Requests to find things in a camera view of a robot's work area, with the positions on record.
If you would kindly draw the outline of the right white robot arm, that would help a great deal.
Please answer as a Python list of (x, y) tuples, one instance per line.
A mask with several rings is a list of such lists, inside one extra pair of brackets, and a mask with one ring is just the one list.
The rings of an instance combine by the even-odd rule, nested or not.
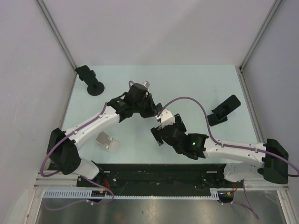
[(166, 143), (177, 154), (193, 160), (223, 158), (238, 162), (221, 167), (221, 172), (215, 176), (215, 181), (220, 187), (260, 176), (271, 183), (288, 183), (289, 154), (277, 140), (268, 139), (266, 143), (238, 146), (227, 141), (213, 140), (206, 134), (186, 133), (186, 127), (179, 114), (171, 115), (170, 112), (166, 112), (158, 121), (160, 125), (150, 131), (159, 145)]

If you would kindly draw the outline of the white folding phone stand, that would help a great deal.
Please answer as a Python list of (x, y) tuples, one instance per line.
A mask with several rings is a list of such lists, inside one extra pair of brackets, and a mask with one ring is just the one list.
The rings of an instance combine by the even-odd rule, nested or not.
[(102, 149), (111, 153), (117, 153), (120, 147), (120, 142), (116, 141), (105, 132), (100, 132), (96, 137), (96, 141)]

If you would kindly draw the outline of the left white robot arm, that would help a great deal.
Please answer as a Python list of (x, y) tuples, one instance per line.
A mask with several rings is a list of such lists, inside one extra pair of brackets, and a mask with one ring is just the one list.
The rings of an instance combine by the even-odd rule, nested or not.
[(148, 88), (135, 83), (128, 92), (105, 103), (99, 113), (83, 123), (66, 131), (54, 129), (50, 135), (45, 159), (50, 159), (63, 175), (78, 174), (97, 187), (103, 182), (103, 174), (94, 162), (80, 157), (79, 150), (91, 138), (132, 117), (133, 114), (138, 113), (142, 118), (150, 118), (158, 115), (161, 109), (162, 105), (154, 103)]

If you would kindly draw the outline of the black round-base phone stand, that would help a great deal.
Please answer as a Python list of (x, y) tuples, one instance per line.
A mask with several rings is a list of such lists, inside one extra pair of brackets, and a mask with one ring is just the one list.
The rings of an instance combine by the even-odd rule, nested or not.
[(83, 81), (87, 84), (87, 92), (91, 96), (98, 96), (105, 90), (104, 84), (95, 77), (88, 77), (83, 79)]

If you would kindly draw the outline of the right aluminium corner post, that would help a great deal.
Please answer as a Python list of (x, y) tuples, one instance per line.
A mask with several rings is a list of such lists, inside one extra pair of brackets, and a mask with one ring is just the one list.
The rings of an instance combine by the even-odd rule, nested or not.
[(258, 30), (257, 35), (255, 36), (252, 44), (250, 45), (249, 50), (247, 51), (244, 59), (242, 60), (242, 63), (239, 65), (240, 72), (243, 72), (246, 68), (248, 62), (250, 61), (251, 57), (253, 56), (255, 50), (257, 49), (260, 41), (262, 40), (265, 32), (271, 25), (273, 19), (275, 18), (276, 14), (278, 13), (280, 7), (283, 5), (284, 0), (275, 0), (267, 13), (264, 21), (262, 22), (261, 27)]

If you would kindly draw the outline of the left aluminium corner post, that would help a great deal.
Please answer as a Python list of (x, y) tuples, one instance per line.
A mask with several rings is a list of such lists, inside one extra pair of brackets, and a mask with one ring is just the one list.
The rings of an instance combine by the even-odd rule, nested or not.
[(54, 19), (52, 18), (52, 15), (51, 15), (48, 7), (46, 6), (46, 4), (43, 0), (35, 0), (35, 3), (37, 4), (39, 10), (41, 11), (46, 23), (48, 24), (52, 34), (54, 35), (54, 38), (56, 39), (62, 53), (66, 57), (69, 65), (72, 67), (73, 70), (75, 70), (77, 67), (76, 63), (67, 47)]

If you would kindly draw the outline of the blue smartphone dark screen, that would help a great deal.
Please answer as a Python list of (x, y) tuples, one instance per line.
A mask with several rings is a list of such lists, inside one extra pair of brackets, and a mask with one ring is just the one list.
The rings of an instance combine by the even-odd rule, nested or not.
[(213, 114), (216, 116), (218, 120), (221, 120), (228, 116), (232, 111), (238, 108), (241, 105), (240, 100), (236, 95), (231, 95), (225, 101), (223, 101), (220, 105), (218, 105), (215, 109), (212, 110)]

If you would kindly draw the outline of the aluminium corner post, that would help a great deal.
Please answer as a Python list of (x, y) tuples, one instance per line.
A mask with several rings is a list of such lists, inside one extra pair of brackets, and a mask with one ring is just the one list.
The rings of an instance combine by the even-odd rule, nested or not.
[(284, 0), (275, 0), (267, 13), (264, 21), (262, 22), (261, 27), (258, 30), (257, 35), (255, 36), (252, 44), (250, 45), (249, 50), (247, 51), (244, 59), (242, 60), (242, 63), (239, 65), (240, 72), (243, 72), (246, 68), (248, 62), (250, 61), (251, 57), (253, 56), (255, 50), (257, 49), (260, 41), (262, 40), (265, 32), (271, 25), (273, 19), (275, 18), (276, 14), (278, 13), (280, 7), (283, 5)]
[(62, 53), (66, 57), (69, 65), (72, 67), (73, 70), (75, 70), (77, 67), (76, 63), (67, 47), (54, 19), (52, 18), (52, 15), (51, 15), (48, 7), (46, 6), (46, 4), (43, 0), (35, 0), (35, 3), (37, 4), (39, 10), (41, 11), (46, 23), (48, 24), (52, 34), (54, 35), (54, 38), (56, 39)]

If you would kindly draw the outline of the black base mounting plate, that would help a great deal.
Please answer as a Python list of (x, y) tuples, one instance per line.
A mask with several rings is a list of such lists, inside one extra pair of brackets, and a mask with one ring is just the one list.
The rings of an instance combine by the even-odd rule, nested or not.
[(208, 196), (210, 189), (242, 189), (227, 181), (224, 164), (100, 164), (93, 180), (109, 186), (116, 196)]

